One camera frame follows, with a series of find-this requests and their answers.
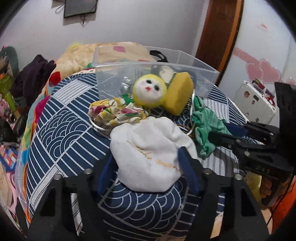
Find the gold embroidery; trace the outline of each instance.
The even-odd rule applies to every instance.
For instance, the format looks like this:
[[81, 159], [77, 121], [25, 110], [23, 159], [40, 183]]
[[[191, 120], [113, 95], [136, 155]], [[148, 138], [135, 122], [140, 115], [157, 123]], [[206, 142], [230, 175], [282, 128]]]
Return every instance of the gold embroidery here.
[[[143, 148], [140, 148], [140, 147], [138, 147], [138, 146], [135, 146], [134, 144], [132, 144], [132, 143], [130, 143], [129, 141], [127, 141], [132, 147], [134, 147], [134, 148], [136, 148], [136, 150], [138, 151], [138, 152], [141, 152], [148, 160], [152, 160], [152, 157], [150, 157], [149, 155], [151, 154], [151, 152], [149, 152], [149, 153], [145, 153], [145, 152], [143, 152]], [[163, 165], [163, 166], [165, 166], [165, 167], [169, 167], [169, 168], [173, 168], [173, 169], [176, 169], [176, 171], [178, 171], [178, 172], [181, 172], [181, 170], [180, 169], [178, 169], [176, 166], [174, 166], [173, 164], [169, 164], [169, 163], [166, 163], [166, 162], [163, 162], [163, 161], [161, 161], [161, 160], [155, 160], [155, 163], [156, 164], [160, 164], [160, 165]]]

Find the metal screw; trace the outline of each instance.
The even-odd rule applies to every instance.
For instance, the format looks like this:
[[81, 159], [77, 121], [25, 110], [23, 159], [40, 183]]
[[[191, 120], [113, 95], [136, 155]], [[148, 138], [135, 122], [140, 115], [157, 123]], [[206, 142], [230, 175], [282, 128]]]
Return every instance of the metal screw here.
[[54, 175], [54, 180], [60, 180], [63, 176], [61, 174]]
[[203, 173], [206, 174], [206, 175], [211, 175], [213, 173], [213, 171], [211, 169], [209, 169], [209, 168], [205, 168], [203, 170]]
[[234, 178], [236, 179], [236, 180], [242, 180], [242, 175], [240, 175], [240, 174], [235, 174], [234, 175]]
[[87, 168], [83, 172], [84, 174], [89, 175], [89, 174], [92, 174], [93, 170], [91, 168]]

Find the green towel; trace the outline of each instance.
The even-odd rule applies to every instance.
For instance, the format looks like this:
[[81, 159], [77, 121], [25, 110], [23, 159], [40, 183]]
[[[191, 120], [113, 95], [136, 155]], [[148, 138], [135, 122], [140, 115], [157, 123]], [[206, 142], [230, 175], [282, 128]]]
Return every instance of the green towel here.
[[209, 156], [216, 148], [216, 146], [209, 142], [208, 136], [211, 131], [228, 134], [231, 133], [227, 130], [223, 121], [219, 120], [216, 114], [207, 108], [198, 96], [194, 98], [194, 109], [192, 121], [195, 124], [195, 138], [200, 144], [200, 155]]

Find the doll face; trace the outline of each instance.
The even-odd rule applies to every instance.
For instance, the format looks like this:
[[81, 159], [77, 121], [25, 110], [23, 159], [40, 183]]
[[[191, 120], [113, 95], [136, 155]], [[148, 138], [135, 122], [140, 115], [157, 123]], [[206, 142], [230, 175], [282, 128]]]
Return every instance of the doll face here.
[[157, 102], [165, 92], [164, 85], [152, 77], [137, 80], [133, 90], [137, 97], [145, 103]]

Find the green cloth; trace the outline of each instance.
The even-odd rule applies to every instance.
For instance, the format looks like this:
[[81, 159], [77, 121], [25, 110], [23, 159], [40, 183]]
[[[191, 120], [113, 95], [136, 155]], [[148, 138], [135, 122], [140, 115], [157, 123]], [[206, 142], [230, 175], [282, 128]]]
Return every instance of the green cloth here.
[[88, 69], [88, 68], [92, 68], [92, 64], [89, 63], [87, 66], [85, 66], [85, 69]]
[[129, 94], [123, 94], [121, 97], [126, 101], [124, 104], [128, 105], [129, 103], [134, 103], [133, 98], [131, 98], [131, 95]]
[[9, 93], [10, 87], [13, 83], [13, 79], [7, 73], [0, 79], [0, 94], [4, 97]]
[[211, 131], [231, 135], [223, 121], [219, 120], [216, 114], [207, 108], [198, 96], [194, 98], [192, 121], [195, 124], [195, 138], [201, 146], [200, 150], [198, 150], [200, 155], [209, 156], [216, 148], [208, 140]]
[[5, 68], [7, 68], [7, 72], [12, 79], [20, 72], [18, 68], [17, 52], [12, 46], [7, 46], [0, 51], [0, 70]]

